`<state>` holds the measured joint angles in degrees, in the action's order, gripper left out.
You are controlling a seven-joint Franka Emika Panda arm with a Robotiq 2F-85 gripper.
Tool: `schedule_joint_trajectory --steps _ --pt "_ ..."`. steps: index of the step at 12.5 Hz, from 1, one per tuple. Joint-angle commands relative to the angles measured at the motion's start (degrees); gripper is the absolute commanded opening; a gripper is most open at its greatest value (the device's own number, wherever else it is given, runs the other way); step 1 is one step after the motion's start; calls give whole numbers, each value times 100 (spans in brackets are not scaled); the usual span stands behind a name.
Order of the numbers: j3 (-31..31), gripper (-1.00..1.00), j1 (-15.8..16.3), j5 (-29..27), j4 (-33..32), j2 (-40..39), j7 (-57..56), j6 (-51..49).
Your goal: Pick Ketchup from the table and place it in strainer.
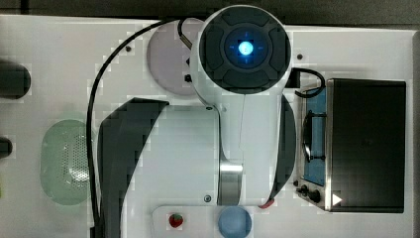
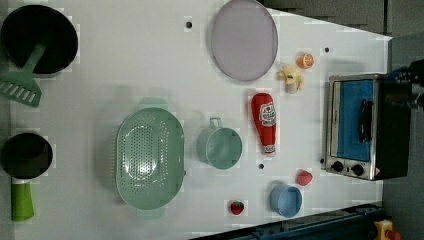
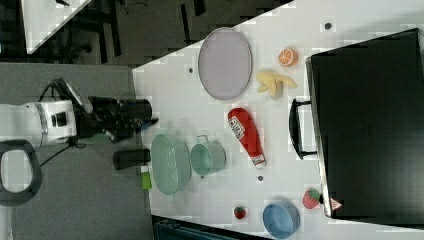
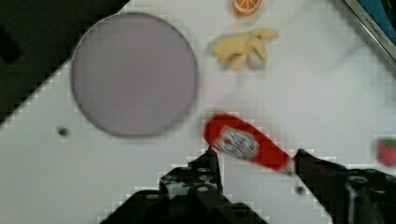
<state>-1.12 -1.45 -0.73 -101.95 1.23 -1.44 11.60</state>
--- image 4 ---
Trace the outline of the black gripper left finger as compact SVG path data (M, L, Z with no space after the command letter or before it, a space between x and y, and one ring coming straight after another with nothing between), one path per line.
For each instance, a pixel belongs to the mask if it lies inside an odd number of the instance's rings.
M129 197L100 224L268 224L223 194L218 154L210 148L164 175L157 190Z

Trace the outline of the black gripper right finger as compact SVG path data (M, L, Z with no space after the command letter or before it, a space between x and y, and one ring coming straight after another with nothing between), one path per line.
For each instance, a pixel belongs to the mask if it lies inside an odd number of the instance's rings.
M348 169L303 149L295 174L324 207L333 224L396 224L396 178L376 169Z

